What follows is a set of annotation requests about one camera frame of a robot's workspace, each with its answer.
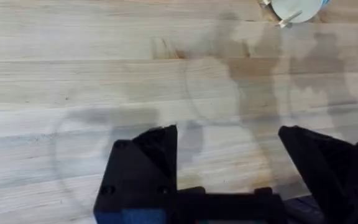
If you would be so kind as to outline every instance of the wooden surface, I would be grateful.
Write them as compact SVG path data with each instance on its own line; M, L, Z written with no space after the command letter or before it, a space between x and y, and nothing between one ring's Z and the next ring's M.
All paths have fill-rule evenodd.
M358 0L0 0L0 224L94 223L112 143L177 124L178 184L307 193L277 136L358 141Z

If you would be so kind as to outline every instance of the screw hole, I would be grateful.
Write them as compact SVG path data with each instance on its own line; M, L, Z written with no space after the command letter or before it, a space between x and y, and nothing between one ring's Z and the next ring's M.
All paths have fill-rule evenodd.
M167 194L169 193L169 188L167 186L161 185L160 187L157 188L157 192L159 194Z
M112 194L114 194L116 191L116 188L114 186L103 186L100 190L100 194L103 196L110 196Z

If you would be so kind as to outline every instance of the white cup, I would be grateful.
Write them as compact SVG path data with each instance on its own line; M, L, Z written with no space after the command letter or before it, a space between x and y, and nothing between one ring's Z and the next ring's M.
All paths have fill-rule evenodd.
M305 22L315 16L329 0L272 0L274 12L281 19L287 19L297 12L302 12L291 22Z

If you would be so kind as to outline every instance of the wooden table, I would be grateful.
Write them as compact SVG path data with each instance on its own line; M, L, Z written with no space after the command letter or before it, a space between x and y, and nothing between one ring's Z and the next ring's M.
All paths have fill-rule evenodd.
M0 224L94 223L112 143L177 124L178 184L307 193L277 131L358 141L358 0L0 0Z

